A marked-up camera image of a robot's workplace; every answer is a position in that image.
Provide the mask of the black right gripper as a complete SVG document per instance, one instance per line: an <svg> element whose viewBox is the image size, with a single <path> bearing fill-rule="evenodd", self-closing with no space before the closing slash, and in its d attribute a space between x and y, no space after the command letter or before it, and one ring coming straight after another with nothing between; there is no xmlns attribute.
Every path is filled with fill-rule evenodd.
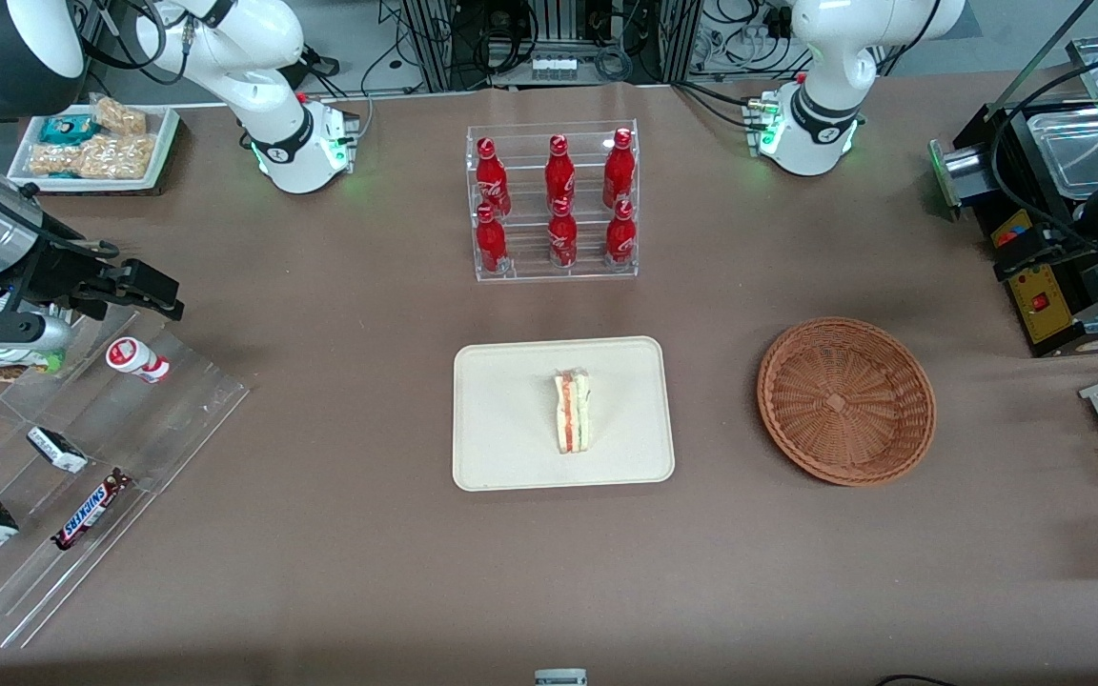
<svg viewBox="0 0 1098 686"><path fill-rule="evenodd" d="M182 320L186 307L178 299L179 283L147 262L127 259L123 291L115 279L116 265L110 262L117 255L117 248L104 240L77 240L69 248L40 239L25 260L5 272L5 310L55 307L104 320L109 305L127 307L126 293L139 307Z"/></svg>

